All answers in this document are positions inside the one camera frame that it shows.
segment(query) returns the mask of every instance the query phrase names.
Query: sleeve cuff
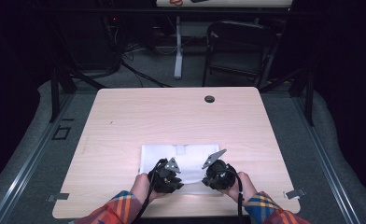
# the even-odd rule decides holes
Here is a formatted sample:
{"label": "sleeve cuff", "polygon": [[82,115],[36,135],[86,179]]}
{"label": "sleeve cuff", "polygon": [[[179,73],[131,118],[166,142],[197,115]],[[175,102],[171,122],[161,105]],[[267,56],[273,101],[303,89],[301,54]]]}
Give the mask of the sleeve cuff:
{"label": "sleeve cuff", "polygon": [[265,192],[259,192],[245,204],[245,210],[257,223],[262,223],[269,215],[280,207]]}

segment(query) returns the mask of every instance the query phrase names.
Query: metal bar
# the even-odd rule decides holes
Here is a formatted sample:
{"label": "metal bar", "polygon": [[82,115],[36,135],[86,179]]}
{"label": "metal bar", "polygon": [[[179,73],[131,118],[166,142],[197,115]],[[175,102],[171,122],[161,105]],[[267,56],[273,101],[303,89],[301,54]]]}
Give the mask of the metal bar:
{"label": "metal bar", "polygon": [[50,123],[47,129],[44,131],[40,138],[40,141],[31,155],[29,155],[25,164],[22,166],[14,182],[11,184],[3,201],[0,202],[0,223],[6,223],[9,215],[11,214],[15,204],[18,202],[21,194],[26,188],[32,174],[35,172],[35,168],[39,164],[45,150],[49,138],[52,136],[54,130],[58,127],[59,122],[63,114],[66,112],[67,107],[71,104],[74,95],[67,94],[66,98],[61,103],[61,113],[56,119],[56,122]]}
{"label": "metal bar", "polygon": [[97,15],[153,15],[153,16],[212,16],[233,14],[234,16],[262,16],[291,19],[317,19],[324,20],[329,16],[328,12],[303,11],[293,12],[286,8],[281,10],[258,10],[255,8],[234,8],[234,7],[196,7],[196,8],[175,8],[175,7],[155,7],[155,8],[45,8],[35,7],[34,11],[44,14],[97,14]]}
{"label": "metal bar", "polygon": [[303,104],[300,101],[300,98],[294,97],[294,98],[292,98],[292,100],[293,100],[293,103],[294,103],[296,109],[299,111],[298,114],[300,116],[300,119],[302,120],[306,130],[310,134],[312,141],[315,144],[315,147],[317,149],[316,154],[317,154],[317,158],[318,158],[320,167],[322,168],[323,173],[325,174],[326,179],[329,182],[331,191],[334,194],[336,202],[340,206],[341,212],[343,213],[346,223],[360,224],[359,218],[358,218],[354,208],[352,207],[351,202],[349,201],[349,198],[345,192],[344,186],[342,185],[340,179],[338,178],[338,175],[334,171],[334,168],[331,164],[328,153],[326,152],[325,148],[323,147],[322,142],[319,139],[319,136],[317,135],[317,131],[315,130],[315,127],[311,126],[307,122],[306,116],[303,113]]}

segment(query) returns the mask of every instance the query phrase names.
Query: plaid sleeve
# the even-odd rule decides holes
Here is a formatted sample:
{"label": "plaid sleeve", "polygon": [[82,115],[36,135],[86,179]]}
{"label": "plaid sleeve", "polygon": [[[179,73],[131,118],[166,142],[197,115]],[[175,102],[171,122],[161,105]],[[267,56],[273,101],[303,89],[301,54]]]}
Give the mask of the plaid sleeve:
{"label": "plaid sleeve", "polygon": [[263,191],[255,194],[247,201],[245,210],[258,224],[309,224],[309,222],[295,216],[290,211],[283,210]]}
{"label": "plaid sleeve", "polygon": [[134,221],[142,204],[128,191],[122,191],[104,206],[68,224],[120,224]]}

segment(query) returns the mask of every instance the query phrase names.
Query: wooden table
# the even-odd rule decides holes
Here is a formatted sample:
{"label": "wooden table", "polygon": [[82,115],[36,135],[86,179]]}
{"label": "wooden table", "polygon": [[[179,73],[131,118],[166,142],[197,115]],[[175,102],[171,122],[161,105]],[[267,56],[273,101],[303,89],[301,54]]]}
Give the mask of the wooden table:
{"label": "wooden table", "polygon": [[[207,95],[215,97],[207,103]],[[56,218],[85,217],[138,174],[143,144],[209,144],[227,148],[223,160],[245,171],[257,190],[297,213],[293,190],[259,92],[255,88],[103,89],[78,142],[58,200]],[[228,196],[170,194],[150,204],[143,217],[236,216]]]}

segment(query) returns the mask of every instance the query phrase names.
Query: table hole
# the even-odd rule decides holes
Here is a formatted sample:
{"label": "table hole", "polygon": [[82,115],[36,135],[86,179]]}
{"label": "table hole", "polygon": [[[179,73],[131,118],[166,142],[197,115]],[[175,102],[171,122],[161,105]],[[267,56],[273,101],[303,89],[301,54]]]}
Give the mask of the table hole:
{"label": "table hole", "polygon": [[209,104],[215,102],[215,97],[211,96],[211,95],[207,95],[205,96],[205,101]]}

